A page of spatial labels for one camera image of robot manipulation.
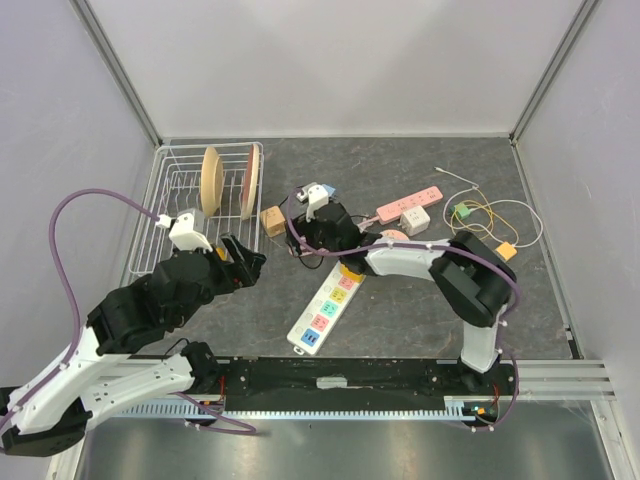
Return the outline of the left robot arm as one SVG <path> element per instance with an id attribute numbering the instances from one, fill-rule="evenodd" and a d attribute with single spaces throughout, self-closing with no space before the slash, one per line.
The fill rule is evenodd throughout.
<path id="1" fill-rule="evenodd" d="M 103 375 L 143 347 L 184 326 L 220 295 L 252 287 L 265 255 L 222 237 L 215 250 L 175 250 L 152 273 L 111 291 L 88 314 L 67 350 L 31 382 L 1 390 L 1 451 L 49 457 L 82 440 L 109 417 L 167 394 L 202 394 L 223 376 L 211 348 L 192 341 L 179 353 L 116 380 Z"/>

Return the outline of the white multicolour power strip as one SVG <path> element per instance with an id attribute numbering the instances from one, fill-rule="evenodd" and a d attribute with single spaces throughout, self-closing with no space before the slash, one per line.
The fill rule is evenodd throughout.
<path id="1" fill-rule="evenodd" d="M 298 355 L 318 353 L 365 280 L 355 283 L 343 277 L 340 264 L 335 264 L 286 336 Z"/>

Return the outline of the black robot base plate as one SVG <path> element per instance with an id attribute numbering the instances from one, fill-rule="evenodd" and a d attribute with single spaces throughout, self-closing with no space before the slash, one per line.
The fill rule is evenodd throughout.
<path id="1" fill-rule="evenodd" d="M 514 393 L 518 374 L 499 362 L 478 374 L 459 360 L 257 357 L 219 361 L 181 398 L 220 394 L 224 406 L 436 407 L 445 397 L 493 399 Z"/>

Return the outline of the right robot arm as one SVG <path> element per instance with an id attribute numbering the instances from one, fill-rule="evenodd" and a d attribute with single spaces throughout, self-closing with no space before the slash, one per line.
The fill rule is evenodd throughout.
<path id="1" fill-rule="evenodd" d="M 518 305 L 521 289 L 510 267 L 472 232 L 431 242 L 397 240 L 359 228 L 334 201 L 285 218 L 287 242 L 297 254 L 335 257 L 357 275 L 434 282 L 464 322 L 460 386 L 477 394 L 493 383 L 499 321 Z"/>

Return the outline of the beige wooden cube socket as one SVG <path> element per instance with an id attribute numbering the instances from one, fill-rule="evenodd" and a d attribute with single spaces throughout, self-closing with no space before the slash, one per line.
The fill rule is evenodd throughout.
<path id="1" fill-rule="evenodd" d="M 279 206 L 272 206 L 260 213 L 260 221 L 269 238 L 281 235 L 286 230 L 286 219 Z"/>

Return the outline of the yellow cube socket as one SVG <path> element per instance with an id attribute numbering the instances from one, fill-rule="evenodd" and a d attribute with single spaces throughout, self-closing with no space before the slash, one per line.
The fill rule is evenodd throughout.
<path id="1" fill-rule="evenodd" d="M 365 275 L 364 274 L 357 274 L 352 272 L 347 266 L 345 266 L 344 264 L 340 264 L 340 272 L 341 275 L 355 283 L 361 283 L 364 278 Z"/>

